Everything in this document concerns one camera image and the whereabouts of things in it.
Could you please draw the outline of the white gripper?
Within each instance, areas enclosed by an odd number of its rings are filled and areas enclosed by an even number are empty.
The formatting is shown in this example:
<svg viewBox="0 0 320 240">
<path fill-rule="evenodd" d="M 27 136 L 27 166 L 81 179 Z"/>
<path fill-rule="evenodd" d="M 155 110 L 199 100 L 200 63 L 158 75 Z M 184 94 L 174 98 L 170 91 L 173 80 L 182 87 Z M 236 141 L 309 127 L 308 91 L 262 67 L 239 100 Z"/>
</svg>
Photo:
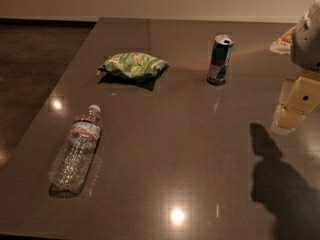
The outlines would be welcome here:
<svg viewBox="0 0 320 240">
<path fill-rule="evenodd" d="M 282 85 L 271 131 L 293 132 L 320 104 L 320 0 L 316 0 L 298 21 L 292 37 L 292 62 L 307 71 L 288 77 Z"/>
</svg>

